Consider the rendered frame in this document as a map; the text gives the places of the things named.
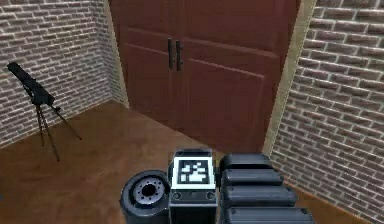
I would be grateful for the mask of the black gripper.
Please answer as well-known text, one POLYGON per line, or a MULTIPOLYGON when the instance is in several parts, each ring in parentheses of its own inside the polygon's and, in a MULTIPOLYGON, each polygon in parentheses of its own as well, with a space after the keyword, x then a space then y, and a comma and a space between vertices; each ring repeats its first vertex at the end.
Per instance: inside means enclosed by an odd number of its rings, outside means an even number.
POLYGON ((169 224, 170 185, 162 170, 146 170, 131 177, 120 195, 125 224, 169 224))

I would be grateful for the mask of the red-brown room door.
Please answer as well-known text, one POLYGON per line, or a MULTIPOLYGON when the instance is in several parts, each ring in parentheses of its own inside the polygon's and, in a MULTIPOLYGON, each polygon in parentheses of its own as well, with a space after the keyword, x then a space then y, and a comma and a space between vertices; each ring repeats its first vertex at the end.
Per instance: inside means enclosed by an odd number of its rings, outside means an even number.
POLYGON ((260 152, 301 0, 182 0, 183 131, 260 152))
POLYGON ((184 0, 109 0, 130 106, 174 129, 185 128, 176 40, 184 0), (167 39, 172 38, 173 69, 167 39))

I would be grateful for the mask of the black telescope on tripod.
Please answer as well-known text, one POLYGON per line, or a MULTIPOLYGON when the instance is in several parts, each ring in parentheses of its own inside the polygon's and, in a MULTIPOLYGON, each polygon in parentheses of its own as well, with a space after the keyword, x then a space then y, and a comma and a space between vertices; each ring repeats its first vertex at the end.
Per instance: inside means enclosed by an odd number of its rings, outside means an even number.
POLYGON ((79 139, 82 137, 76 132, 76 130, 68 123, 68 121, 60 114, 60 107, 54 107, 55 97, 52 96, 41 84, 39 84, 35 78, 32 78, 17 62, 9 62, 7 69, 21 82, 22 87, 28 94, 31 103, 35 106, 37 115, 37 122, 39 126, 39 133, 41 137, 41 143, 44 143, 43 130, 46 130, 50 143, 52 146, 53 153, 56 161, 60 161, 60 155, 57 151, 57 147, 54 143, 53 137, 49 130, 42 105, 47 105, 51 110, 64 122, 67 128, 79 139))

